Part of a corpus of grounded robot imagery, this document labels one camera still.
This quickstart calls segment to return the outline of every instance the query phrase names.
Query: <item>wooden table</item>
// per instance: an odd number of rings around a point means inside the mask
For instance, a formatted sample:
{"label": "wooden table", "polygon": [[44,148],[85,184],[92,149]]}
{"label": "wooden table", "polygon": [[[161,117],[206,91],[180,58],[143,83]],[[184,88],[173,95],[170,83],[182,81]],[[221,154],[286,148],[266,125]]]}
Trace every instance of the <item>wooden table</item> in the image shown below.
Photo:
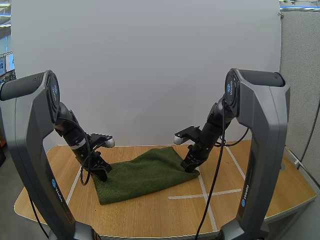
{"label": "wooden table", "polygon": [[[151,148],[163,146],[116,146],[100,148],[109,163],[131,160]],[[184,158],[187,145],[173,146]],[[201,233],[215,232],[232,220],[237,213],[249,159],[250,141],[225,147]],[[82,186],[80,165],[68,146],[51,148],[47,157],[58,185],[74,218],[91,225],[100,235],[119,237],[169,237],[192,235],[198,225],[213,181],[219,148],[200,166],[200,176],[188,182],[107,205],[100,205],[92,179]],[[285,215],[311,202],[316,194],[292,163],[283,157],[284,170],[279,173],[266,221]],[[24,188],[14,204],[18,215],[35,220],[28,194]]]}

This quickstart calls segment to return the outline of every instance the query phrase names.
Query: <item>green cloth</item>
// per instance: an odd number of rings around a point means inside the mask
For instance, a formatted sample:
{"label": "green cloth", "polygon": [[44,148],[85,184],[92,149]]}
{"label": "green cloth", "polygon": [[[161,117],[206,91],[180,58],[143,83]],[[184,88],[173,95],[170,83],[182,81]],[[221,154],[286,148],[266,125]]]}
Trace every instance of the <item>green cloth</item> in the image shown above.
{"label": "green cloth", "polygon": [[101,205],[160,191],[189,181],[200,173],[185,172],[173,147],[153,148],[131,161],[112,163],[108,179],[92,176]]}

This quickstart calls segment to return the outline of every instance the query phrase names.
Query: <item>white tape line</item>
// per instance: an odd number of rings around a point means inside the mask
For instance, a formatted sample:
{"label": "white tape line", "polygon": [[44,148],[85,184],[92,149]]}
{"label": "white tape line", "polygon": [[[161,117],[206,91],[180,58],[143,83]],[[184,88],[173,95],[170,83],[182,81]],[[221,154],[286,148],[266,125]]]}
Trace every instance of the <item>white tape line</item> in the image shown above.
{"label": "white tape line", "polygon": [[228,191],[217,191],[217,192],[213,192],[212,196],[217,196],[217,195],[222,195],[222,194],[231,194],[231,193],[237,193],[237,192],[241,192],[241,189],[233,189],[233,190],[228,190]]}
{"label": "white tape line", "polygon": [[[212,193],[212,196],[217,196],[217,195],[222,195],[222,194],[231,194],[231,193],[237,193],[241,192],[241,189],[233,189],[233,190],[228,190],[228,191],[217,191]],[[168,196],[168,199],[194,199],[194,198],[202,198],[204,195],[203,194],[197,194],[197,195],[182,195],[182,196]]]}
{"label": "white tape line", "polygon": [[69,195],[68,195],[68,197],[66,198],[66,204],[67,204],[67,205],[69,205],[69,202],[70,202],[72,193],[73,193],[74,190],[75,190],[75,187],[76,187],[78,178],[79,178],[79,176],[80,176],[80,171],[81,171],[81,167],[79,168],[79,171],[78,171],[78,173],[76,174],[76,177],[75,177],[75,179],[74,179],[74,181],[73,181],[73,184],[72,184],[72,187],[71,187],[71,189],[70,189]]}
{"label": "white tape line", "polygon": [[168,199],[194,199],[194,198],[202,198],[203,194],[198,195],[183,195],[183,196],[168,196]]}
{"label": "white tape line", "polygon": [[235,156],[232,154],[232,152],[230,151],[229,147],[226,146],[225,148],[226,148],[226,150],[229,152],[229,154],[230,154],[232,160],[234,161],[234,164],[235,164],[236,167],[238,168],[241,176],[243,177],[243,179],[245,179],[245,178],[246,178],[246,175],[245,175],[244,172],[242,171],[242,169],[241,169],[240,165],[238,164]]}
{"label": "white tape line", "polygon": [[[199,167],[196,168],[198,171],[199,171],[199,182],[200,182],[200,186],[201,186],[201,189],[202,189],[202,194],[204,196],[204,201],[205,201],[205,204],[207,204],[208,202],[208,195],[207,195],[207,191],[206,191],[206,187],[205,187],[205,184],[204,184],[204,181],[202,179],[202,176],[201,176],[201,172],[200,172],[200,169]],[[210,217],[210,221],[211,221],[211,225],[212,225],[212,229],[214,232],[218,231],[217,229],[217,225],[216,225],[216,220],[215,220],[215,217],[214,217],[214,213],[212,212],[212,209],[211,209],[211,205],[209,203],[209,207],[208,207],[208,213],[209,213],[209,217]]]}

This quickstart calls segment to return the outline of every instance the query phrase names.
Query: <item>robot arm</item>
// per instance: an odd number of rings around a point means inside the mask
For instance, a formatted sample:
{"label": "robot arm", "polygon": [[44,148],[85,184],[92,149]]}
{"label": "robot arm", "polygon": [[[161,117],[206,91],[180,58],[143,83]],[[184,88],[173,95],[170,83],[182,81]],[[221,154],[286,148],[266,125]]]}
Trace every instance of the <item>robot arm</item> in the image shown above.
{"label": "robot arm", "polygon": [[[290,87],[280,74],[232,68],[225,78],[225,128],[235,117],[251,130],[251,148],[243,191],[234,220],[221,227],[225,240],[266,239],[264,222],[275,190],[285,148]],[[192,172],[205,162],[222,134],[222,99],[215,103],[203,129],[177,132],[175,144],[192,140],[181,165]]]}
{"label": "robot arm", "polygon": [[[82,147],[84,134],[71,123],[78,122],[77,119],[60,102],[56,75],[47,70],[1,84],[0,113],[0,127],[13,162],[30,198],[51,229],[49,239],[100,239],[91,226],[75,220],[43,147],[43,139],[56,129],[80,163],[84,163],[88,155],[87,148]],[[92,174],[107,179],[109,165],[93,147],[99,143],[114,146],[112,137],[92,134],[86,138],[92,152]]]}
{"label": "robot arm", "polygon": [[84,183],[81,172],[80,179],[83,185],[87,184],[90,174],[97,176],[103,182],[107,180],[107,173],[111,171],[112,167],[103,160],[101,153],[95,151],[95,149],[98,147],[113,148],[115,141],[112,136],[95,133],[86,134],[79,126],[74,113],[68,110],[62,102],[60,102],[54,130],[64,138],[81,166],[88,171],[88,177]]}

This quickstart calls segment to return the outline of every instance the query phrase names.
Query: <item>white backdrop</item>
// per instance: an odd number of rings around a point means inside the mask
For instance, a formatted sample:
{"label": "white backdrop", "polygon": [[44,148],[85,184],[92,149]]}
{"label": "white backdrop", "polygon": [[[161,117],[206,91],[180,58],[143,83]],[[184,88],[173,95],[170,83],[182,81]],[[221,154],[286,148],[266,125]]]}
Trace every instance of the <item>white backdrop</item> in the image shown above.
{"label": "white backdrop", "polygon": [[[89,134],[172,144],[204,125],[230,68],[279,71],[278,11],[278,0],[14,0],[16,75],[53,70]],[[226,139],[244,131],[234,120]],[[57,144],[55,132],[44,140]]]}

